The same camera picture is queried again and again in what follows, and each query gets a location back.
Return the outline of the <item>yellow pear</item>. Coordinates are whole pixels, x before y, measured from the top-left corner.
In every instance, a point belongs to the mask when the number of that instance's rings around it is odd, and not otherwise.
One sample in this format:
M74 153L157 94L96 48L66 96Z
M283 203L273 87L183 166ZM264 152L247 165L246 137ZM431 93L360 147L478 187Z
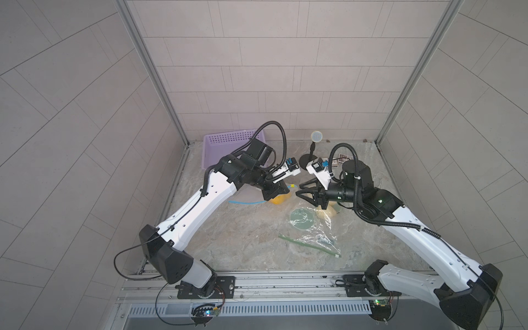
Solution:
M274 205L280 205L280 204L284 203L285 201L287 201L290 197L291 197L290 193L283 194L283 195L278 195L277 197L271 199L269 202L273 203Z

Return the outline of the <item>blue zip-top bag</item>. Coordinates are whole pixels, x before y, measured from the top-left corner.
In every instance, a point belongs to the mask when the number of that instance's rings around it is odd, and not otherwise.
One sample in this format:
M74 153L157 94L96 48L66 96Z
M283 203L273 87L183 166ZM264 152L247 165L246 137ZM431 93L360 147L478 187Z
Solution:
M228 199L228 203L238 205L257 205L266 203L260 189L253 186L244 186Z

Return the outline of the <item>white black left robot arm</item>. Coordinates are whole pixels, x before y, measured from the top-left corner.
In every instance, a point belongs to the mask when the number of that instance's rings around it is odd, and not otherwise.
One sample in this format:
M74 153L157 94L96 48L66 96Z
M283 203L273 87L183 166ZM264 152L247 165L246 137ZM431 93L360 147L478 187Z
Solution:
M284 180L300 173L298 162L284 158L278 166L267 168L265 163L273 152L261 140L251 139L247 149L236 150L209 166L203 186L176 213L157 226L141 229L143 254L167 283L191 285L203 298L214 292L217 273L185 249L207 218L242 186L260 189L266 202L290 192Z

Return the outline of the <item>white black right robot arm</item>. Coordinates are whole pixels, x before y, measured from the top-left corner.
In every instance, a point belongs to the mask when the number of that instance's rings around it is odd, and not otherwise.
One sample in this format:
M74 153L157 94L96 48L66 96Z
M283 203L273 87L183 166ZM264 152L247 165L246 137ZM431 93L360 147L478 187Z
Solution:
M331 173L331 162L318 158L306 169L314 179L301 184L297 196L314 206L348 203L361 220L382 227L402 240L433 268L434 275L398 268L386 261L374 262L364 273L373 294L396 291L430 303L462 329L478 329L497 301L503 278L492 264L481 265L447 243L421 222L402 200L373 184L371 169L353 159L342 173Z

